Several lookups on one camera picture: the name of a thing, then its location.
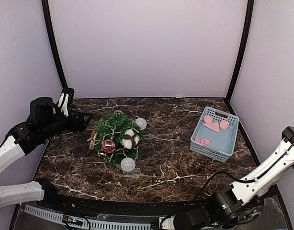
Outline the white cotton boll ornament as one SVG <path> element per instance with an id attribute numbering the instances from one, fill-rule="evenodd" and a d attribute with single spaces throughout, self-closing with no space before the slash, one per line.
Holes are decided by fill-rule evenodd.
<path id="1" fill-rule="evenodd" d="M 122 137 L 121 144 L 125 149 L 134 148 L 140 141 L 140 136 L 133 129 L 126 130 Z"/>

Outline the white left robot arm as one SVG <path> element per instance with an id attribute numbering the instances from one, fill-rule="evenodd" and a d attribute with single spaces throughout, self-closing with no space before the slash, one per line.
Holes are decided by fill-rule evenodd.
<path id="1" fill-rule="evenodd" d="M 84 131 L 93 115 L 69 109 L 71 99 L 63 93 L 58 103 L 50 97 L 40 97 L 30 102 L 26 121 L 15 125 L 0 144 L 0 174 L 11 164 L 45 144 L 64 131 Z M 47 179 L 25 184 L 0 186 L 0 208 L 30 201 L 43 201 L 51 209 L 61 205 L 57 189 Z"/>

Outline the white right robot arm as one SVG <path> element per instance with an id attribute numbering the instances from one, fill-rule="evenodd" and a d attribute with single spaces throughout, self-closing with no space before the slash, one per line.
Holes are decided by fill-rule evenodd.
<path id="1" fill-rule="evenodd" d="M 294 127 L 282 132 L 282 140 L 270 157 L 254 171 L 210 196 L 190 211 L 159 218 L 161 230 L 200 230 L 231 228 L 241 223 L 240 212 L 268 192 L 289 168 L 294 168 Z"/>

